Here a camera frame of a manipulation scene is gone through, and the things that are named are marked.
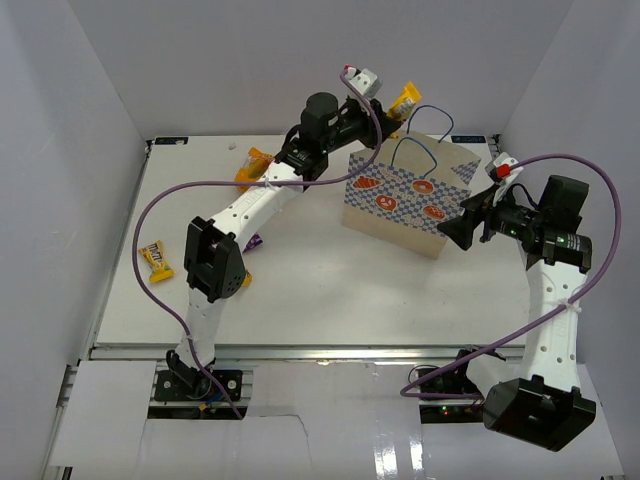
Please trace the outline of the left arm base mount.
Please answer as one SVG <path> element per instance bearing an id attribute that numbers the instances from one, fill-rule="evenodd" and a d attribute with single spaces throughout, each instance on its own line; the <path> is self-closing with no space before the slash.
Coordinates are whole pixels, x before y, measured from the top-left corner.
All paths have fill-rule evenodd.
<path id="1" fill-rule="evenodd" d="M 241 370 L 214 370 L 212 376 L 225 388 L 233 402 L 241 399 L 244 377 Z M 192 387 L 170 370 L 161 370 L 157 374 L 153 399 L 158 402 L 196 401 L 208 404 L 217 401 L 225 402 L 224 395 L 209 378 L 198 374 L 196 380 L 196 386 Z"/>

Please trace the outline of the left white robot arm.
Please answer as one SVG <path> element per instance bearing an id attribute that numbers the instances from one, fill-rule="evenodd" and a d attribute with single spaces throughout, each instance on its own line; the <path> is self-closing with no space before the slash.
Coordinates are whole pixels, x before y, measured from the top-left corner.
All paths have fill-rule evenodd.
<path id="1" fill-rule="evenodd" d="M 355 141 L 375 148 L 403 122 L 401 114 L 385 111 L 377 100 L 364 108 L 353 98 L 340 104 L 330 93 L 313 94 L 259 185 L 211 218 L 190 222 L 184 258 L 189 331 L 166 354 L 177 387 L 188 398 L 202 398 L 214 389 L 211 374 L 202 367 L 215 359 L 222 311 L 245 279 L 242 252 L 251 237 L 324 173 L 331 152 Z"/>

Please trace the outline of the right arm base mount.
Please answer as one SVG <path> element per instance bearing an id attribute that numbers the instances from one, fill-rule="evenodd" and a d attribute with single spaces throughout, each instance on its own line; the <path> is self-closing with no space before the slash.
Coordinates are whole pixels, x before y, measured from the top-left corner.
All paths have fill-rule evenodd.
<path id="1" fill-rule="evenodd" d="M 466 377 L 465 367 L 434 377 L 411 392 L 441 395 L 441 398 L 420 400 L 422 425 L 483 422 L 484 398 L 477 386 Z"/>

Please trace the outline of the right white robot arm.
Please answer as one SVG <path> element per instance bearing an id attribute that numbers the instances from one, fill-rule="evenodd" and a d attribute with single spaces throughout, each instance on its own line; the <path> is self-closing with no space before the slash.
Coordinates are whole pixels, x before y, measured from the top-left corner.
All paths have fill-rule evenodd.
<path id="1" fill-rule="evenodd" d="M 581 394 L 576 366 L 579 292 L 591 268 L 592 243 L 578 234 L 586 183 L 552 175 L 535 207 L 516 203 L 509 190 L 491 186 L 463 201 L 461 216 L 438 230 L 463 250 L 477 227 L 482 241 L 496 233 L 517 240 L 525 255 L 529 319 L 561 311 L 526 335 L 519 365 L 497 352 L 483 354 L 451 374 L 453 390 L 484 398 L 483 423 L 492 431 L 558 452 L 589 427 L 596 404 Z"/>

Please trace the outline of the yellow snack bar packet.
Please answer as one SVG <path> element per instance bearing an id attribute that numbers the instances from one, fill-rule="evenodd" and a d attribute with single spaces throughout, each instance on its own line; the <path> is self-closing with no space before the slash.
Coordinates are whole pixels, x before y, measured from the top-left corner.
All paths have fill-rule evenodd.
<path id="1" fill-rule="evenodd" d="M 399 114 L 399 120 L 405 122 L 421 99 L 422 95 L 416 86 L 411 81 L 407 82 L 401 94 L 395 100 L 398 103 L 397 113 Z"/>

